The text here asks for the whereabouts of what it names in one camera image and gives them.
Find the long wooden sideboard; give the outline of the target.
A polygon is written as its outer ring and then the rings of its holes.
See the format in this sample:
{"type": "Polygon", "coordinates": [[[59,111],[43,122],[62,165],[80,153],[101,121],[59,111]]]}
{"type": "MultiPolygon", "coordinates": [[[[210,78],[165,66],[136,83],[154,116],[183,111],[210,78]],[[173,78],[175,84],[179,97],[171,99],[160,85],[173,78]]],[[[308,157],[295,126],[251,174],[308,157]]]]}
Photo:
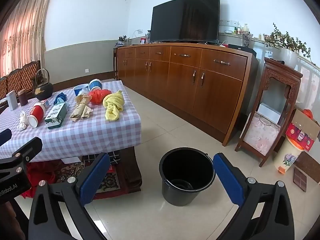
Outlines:
{"type": "Polygon", "coordinates": [[[223,145],[248,106],[257,68],[251,53],[205,44],[154,43],[114,51],[118,80],[223,145]]]}

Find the white tissue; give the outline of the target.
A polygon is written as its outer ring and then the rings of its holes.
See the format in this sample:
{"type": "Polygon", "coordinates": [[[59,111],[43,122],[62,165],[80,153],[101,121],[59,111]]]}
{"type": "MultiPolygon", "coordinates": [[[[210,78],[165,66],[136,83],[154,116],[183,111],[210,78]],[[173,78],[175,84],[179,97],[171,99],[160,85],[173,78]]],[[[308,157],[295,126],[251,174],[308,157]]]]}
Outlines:
{"type": "Polygon", "coordinates": [[[27,121],[27,116],[25,111],[21,111],[20,112],[20,118],[19,118],[19,124],[17,126],[17,129],[19,131],[23,131],[27,128],[28,126],[28,121],[27,121]]]}

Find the black flat television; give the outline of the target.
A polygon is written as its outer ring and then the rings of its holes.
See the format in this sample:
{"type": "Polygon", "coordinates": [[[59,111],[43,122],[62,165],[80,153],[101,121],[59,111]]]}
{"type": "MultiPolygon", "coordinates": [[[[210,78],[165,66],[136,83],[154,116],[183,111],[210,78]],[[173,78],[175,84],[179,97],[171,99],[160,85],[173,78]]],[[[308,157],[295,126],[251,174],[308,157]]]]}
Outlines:
{"type": "Polygon", "coordinates": [[[172,0],[153,7],[152,42],[217,42],[220,0],[172,0]]]}

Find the red cloth under table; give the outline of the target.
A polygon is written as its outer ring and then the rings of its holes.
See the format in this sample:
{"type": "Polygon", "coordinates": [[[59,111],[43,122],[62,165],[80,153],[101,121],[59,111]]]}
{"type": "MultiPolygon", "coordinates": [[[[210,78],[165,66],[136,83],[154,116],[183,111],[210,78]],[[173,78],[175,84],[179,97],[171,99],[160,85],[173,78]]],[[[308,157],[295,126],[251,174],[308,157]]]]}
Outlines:
{"type": "Polygon", "coordinates": [[[31,183],[31,188],[25,191],[21,196],[26,198],[33,198],[36,188],[41,180],[45,180],[49,184],[57,182],[57,175],[64,163],[61,160],[32,162],[27,164],[27,176],[31,183]]]}

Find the small potted succulent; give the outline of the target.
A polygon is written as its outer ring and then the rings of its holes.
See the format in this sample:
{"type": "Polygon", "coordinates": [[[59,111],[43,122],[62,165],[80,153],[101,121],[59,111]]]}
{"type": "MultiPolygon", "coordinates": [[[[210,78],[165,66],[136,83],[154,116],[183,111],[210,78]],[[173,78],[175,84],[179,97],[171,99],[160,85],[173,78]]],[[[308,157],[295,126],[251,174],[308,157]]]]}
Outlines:
{"type": "Polygon", "coordinates": [[[124,46],[127,46],[128,43],[130,41],[130,38],[127,37],[126,35],[123,35],[123,36],[120,36],[118,38],[118,41],[116,42],[116,45],[115,47],[124,47],[124,46]]]}

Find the yellow cloth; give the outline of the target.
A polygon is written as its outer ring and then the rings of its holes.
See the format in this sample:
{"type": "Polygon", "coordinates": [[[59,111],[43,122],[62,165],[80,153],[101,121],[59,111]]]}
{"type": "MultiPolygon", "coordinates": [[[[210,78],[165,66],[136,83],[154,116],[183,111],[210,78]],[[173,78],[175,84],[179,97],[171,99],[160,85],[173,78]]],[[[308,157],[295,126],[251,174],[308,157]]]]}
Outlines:
{"type": "Polygon", "coordinates": [[[108,94],[103,99],[103,106],[106,109],[105,118],[108,121],[116,121],[119,119],[120,112],[124,109],[125,100],[122,91],[108,94]]]}

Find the dark blue towel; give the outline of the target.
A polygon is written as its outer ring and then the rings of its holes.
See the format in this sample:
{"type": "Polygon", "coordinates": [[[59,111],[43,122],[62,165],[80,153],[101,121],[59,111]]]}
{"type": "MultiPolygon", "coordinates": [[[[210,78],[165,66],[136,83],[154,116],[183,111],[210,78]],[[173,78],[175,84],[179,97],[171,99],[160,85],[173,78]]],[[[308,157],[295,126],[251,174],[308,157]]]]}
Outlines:
{"type": "Polygon", "coordinates": [[[55,98],[54,101],[54,105],[60,104],[60,103],[64,103],[67,101],[67,95],[63,92],[61,92],[60,94],[58,94],[55,98]]]}

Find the light blue plastic tub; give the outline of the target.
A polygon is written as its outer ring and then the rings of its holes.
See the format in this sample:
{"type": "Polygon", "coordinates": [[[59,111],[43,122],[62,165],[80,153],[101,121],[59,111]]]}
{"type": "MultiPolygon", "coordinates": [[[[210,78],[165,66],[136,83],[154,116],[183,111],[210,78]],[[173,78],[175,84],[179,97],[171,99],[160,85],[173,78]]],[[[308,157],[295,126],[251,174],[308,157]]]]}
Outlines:
{"type": "Polygon", "coordinates": [[[84,88],[89,89],[89,84],[88,83],[84,83],[84,84],[80,84],[80,85],[75,86],[73,88],[75,95],[77,96],[80,93],[80,91],[82,89],[84,89],[84,88]]]}

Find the red mesh bag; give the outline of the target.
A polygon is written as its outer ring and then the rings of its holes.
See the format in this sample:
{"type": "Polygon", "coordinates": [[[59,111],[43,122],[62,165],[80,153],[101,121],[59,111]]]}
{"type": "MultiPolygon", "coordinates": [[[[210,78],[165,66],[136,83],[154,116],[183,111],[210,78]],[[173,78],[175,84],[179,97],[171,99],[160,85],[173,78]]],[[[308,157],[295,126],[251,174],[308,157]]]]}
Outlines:
{"type": "Polygon", "coordinates": [[[111,94],[112,92],[108,89],[96,89],[89,92],[89,95],[92,97],[90,102],[94,105],[99,105],[102,103],[104,97],[111,94]]]}

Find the brown paper bag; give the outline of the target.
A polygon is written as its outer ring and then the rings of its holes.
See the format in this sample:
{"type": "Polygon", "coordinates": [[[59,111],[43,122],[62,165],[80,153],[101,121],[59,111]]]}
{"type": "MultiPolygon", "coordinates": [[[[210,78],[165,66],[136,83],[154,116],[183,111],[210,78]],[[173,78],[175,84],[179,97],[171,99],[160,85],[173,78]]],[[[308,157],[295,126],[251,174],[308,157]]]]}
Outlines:
{"type": "Polygon", "coordinates": [[[88,106],[91,99],[92,96],[87,94],[79,94],[75,97],[76,106],[70,117],[73,122],[90,117],[93,112],[93,109],[88,106]]]}

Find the blue white paper cup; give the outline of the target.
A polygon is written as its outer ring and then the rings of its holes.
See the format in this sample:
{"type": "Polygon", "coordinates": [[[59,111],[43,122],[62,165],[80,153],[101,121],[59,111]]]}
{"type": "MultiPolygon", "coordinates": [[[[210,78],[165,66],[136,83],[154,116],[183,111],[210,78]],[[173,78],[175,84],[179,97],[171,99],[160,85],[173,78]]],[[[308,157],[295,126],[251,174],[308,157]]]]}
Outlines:
{"type": "Polygon", "coordinates": [[[99,79],[93,79],[89,83],[89,90],[94,91],[94,90],[102,90],[102,83],[99,79]]]}

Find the green white carton box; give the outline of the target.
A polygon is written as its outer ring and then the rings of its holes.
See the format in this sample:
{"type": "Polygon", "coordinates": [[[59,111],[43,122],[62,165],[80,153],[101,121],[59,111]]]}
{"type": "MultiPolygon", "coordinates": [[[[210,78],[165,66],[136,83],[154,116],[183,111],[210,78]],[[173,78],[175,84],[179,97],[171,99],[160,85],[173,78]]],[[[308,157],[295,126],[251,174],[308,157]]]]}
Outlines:
{"type": "Polygon", "coordinates": [[[48,129],[61,127],[67,114],[67,103],[58,103],[52,107],[44,122],[48,129]]]}

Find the pink floral bag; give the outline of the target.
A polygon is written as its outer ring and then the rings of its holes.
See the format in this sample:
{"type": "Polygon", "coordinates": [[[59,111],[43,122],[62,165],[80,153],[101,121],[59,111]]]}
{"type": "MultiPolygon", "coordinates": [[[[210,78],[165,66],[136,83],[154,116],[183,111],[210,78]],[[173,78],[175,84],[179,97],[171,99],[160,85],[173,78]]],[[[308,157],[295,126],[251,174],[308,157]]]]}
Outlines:
{"type": "Polygon", "coordinates": [[[244,142],[265,156],[276,140],[279,131],[278,124],[255,112],[244,136],[244,142]]]}

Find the cardboard box with red packs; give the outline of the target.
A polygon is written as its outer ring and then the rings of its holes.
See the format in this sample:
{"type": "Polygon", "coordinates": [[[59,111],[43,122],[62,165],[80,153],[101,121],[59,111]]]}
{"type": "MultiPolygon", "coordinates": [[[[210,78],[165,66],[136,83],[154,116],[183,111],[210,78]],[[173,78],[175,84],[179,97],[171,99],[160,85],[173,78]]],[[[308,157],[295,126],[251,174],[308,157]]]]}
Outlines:
{"type": "Polygon", "coordinates": [[[309,152],[319,136],[319,123],[313,118],[312,111],[297,108],[287,128],[286,136],[299,144],[304,151],[309,152]]]}

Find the potted green plant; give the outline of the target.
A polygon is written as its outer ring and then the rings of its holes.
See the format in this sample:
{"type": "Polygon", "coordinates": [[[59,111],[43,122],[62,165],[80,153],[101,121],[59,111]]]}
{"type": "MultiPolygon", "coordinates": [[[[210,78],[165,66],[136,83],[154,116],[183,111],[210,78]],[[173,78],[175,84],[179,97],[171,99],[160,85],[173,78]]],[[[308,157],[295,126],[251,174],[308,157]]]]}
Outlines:
{"type": "Polygon", "coordinates": [[[273,27],[270,35],[264,34],[264,41],[268,47],[278,46],[302,54],[303,57],[310,60],[313,66],[316,66],[311,59],[311,48],[306,45],[306,42],[302,42],[298,37],[292,37],[288,31],[282,33],[274,23],[273,27]]]}

